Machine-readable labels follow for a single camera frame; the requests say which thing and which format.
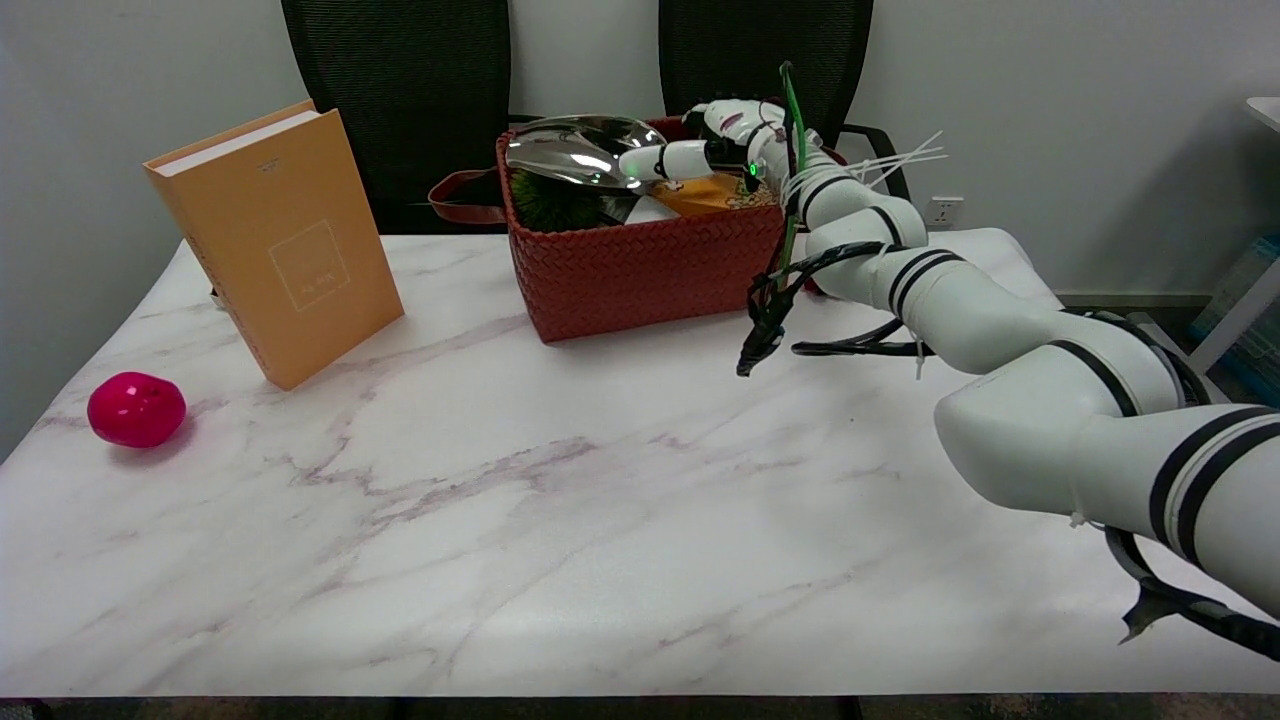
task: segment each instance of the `red ball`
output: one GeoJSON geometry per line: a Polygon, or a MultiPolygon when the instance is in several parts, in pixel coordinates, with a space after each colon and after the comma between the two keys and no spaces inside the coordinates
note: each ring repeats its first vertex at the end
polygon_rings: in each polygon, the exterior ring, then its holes
{"type": "Polygon", "coordinates": [[[120,373],[88,396],[88,425],[124,447],[155,447],[182,425],[187,401],[178,386],[145,373],[120,373]]]}

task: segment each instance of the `white marble tabletop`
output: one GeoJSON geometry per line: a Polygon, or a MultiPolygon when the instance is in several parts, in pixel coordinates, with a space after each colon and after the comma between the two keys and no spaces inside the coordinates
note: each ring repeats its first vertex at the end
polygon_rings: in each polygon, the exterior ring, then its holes
{"type": "MultiPolygon", "coordinates": [[[[1055,302],[1009,236],[936,240],[1055,302]]],[[[1280,691],[1180,619],[1116,647],[1133,582],[961,482],[941,363],[741,379],[741,315],[548,347],[504,238],[387,249],[408,315],[288,393],[179,249],[0,468],[0,693],[1280,691]],[[186,393],[169,446],[86,427],[127,369],[186,393]]],[[[881,320],[806,297],[788,337],[881,320]]]]}

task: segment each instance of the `brown leather strap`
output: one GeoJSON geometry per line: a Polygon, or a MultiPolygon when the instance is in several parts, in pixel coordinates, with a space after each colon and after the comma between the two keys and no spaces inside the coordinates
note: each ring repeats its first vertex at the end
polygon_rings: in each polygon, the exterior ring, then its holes
{"type": "Polygon", "coordinates": [[[468,183],[488,170],[458,170],[435,183],[431,192],[426,193],[426,200],[435,208],[435,214],[442,219],[461,225],[504,225],[507,224],[507,211],[498,205],[458,205],[449,202],[449,196],[457,192],[458,187],[468,183]]]}

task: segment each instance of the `robotic arm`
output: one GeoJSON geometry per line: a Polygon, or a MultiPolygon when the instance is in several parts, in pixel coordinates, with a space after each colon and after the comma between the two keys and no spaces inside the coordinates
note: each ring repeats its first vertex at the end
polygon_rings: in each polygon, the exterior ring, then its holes
{"type": "Polygon", "coordinates": [[[810,159],[792,177],[781,108],[724,100],[694,113],[712,135],[745,149],[753,174],[809,227],[810,259],[868,241],[892,250],[813,277],[829,295],[892,313],[943,363],[982,375],[934,410],[948,459],[991,502],[1105,527],[1112,552],[1142,587],[1125,616],[1130,638],[1179,614],[1280,660],[1280,630],[1166,585],[1133,542],[1138,534],[1167,546],[1280,618],[1272,565],[1280,414],[1187,407],[1185,373],[1140,331],[1116,316],[1047,310],[957,255],[928,247],[910,202],[859,182],[813,133],[792,140],[808,143],[810,159]]]}

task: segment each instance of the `mesh chair back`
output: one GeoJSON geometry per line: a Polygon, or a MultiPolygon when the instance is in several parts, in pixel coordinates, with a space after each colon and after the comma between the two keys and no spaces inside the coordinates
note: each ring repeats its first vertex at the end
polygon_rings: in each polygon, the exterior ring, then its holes
{"type": "Polygon", "coordinates": [[[660,0],[658,8],[668,115],[717,96],[778,96],[778,65],[791,60],[805,124],[835,145],[863,74],[872,0],[660,0]]]}
{"type": "Polygon", "coordinates": [[[320,111],[337,108],[379,228],[397,209],[434,220],[426,193],[488,168],[507,129],[507,0],[283,0],[320,111]]]}

